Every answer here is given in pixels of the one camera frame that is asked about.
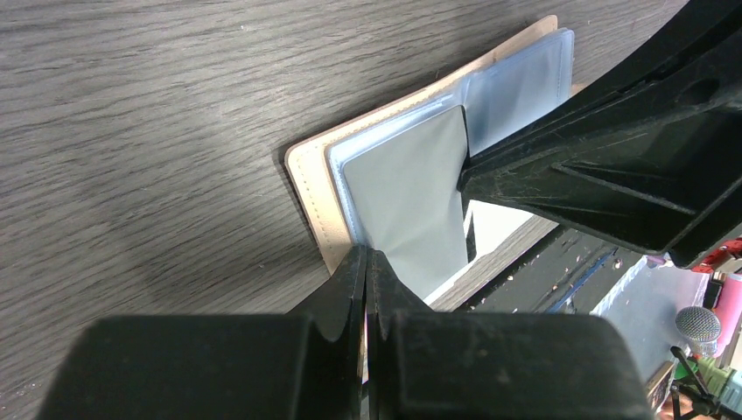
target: gray card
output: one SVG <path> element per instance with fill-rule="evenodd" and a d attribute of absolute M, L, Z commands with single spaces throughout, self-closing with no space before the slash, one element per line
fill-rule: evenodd
<path fill-rule="evenodd" d="M 345 163 L 367 245 L 425 297 L 467 263 L 456 189 L 467 153 L 462 107 L 450 108 Z"/>

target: red object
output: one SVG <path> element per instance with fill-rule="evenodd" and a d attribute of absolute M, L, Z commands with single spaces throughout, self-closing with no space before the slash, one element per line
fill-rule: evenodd
<path fill-rule="evenodd" d="M 739 254 L 742 253 L 742 238 L 732 239 L 726 241 L 716 251 L 708 254 L 700 265 L 690 269 L 696 273 L 707 273 L 711 274 L 714 272 L 714 266 L 720 263 L 726 256 L 727 253 Z"/>

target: wooden table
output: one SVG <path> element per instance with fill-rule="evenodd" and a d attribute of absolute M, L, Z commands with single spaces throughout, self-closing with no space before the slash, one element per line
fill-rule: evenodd
<path fill-rule="evenodd" d="M 280 312 L 320 285 L 289 145 L 551 13 L 589 83 L 683 3 L 5 2 L 0 417 L 30 418 L 103 315 Z"/>

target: green object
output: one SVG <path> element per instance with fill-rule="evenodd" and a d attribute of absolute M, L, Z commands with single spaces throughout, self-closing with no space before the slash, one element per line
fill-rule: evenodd
<path fill-rule="evenodd" d="M 715 396 L 721 396 L 721 391 L 729 381 L 729 377 L 736 372 L 731 367 L 723 369 L 716 367 L 716 360 L 711 357 L 701 358 L 698 362 L 698 371 L 706 382 L 709 392 Z"/>
<path fill-rule="evenodd" d="M 690 364 L 690 367 L 693 368 L 693 372 L 698 371 L 698 363 L 696 363 L 693 359 L 688 359 L 688 364 Z M 675 368 L 675 379 L 680 380 L 688 375 L 690 375 L 690 372 L 685 370 L 683 364 L 677 363 L 677 367 Z"/>

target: microphone stand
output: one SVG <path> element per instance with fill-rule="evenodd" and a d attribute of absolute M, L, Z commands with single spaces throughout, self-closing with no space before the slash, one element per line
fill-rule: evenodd
<path fill-rule="evenodd" d="M 673 356 L 680 362 L 680 364 L 689 372 L 689 378 L 692 380 L 693 388 L 690 385 L 673 381 L 670 386 L 670 397 L 673 402 L 673 418 L 675 420 L 689 420 L 696 416 L 717 416 L 722 415 L 732 420 L 742 420 L 742 415 L 737 411 L 726 407 L 719 401 L 717 396 L 714 396 L 709 389 L 706 387 L 706 382 L 699 372 L 695 372 L 685 358 L 685 353 L 680 347 L 672 346 L 670 348 Z M 687 396 L 690 399 L 693 409 L 681 415 L 680 414 L 680 394 Z"/>

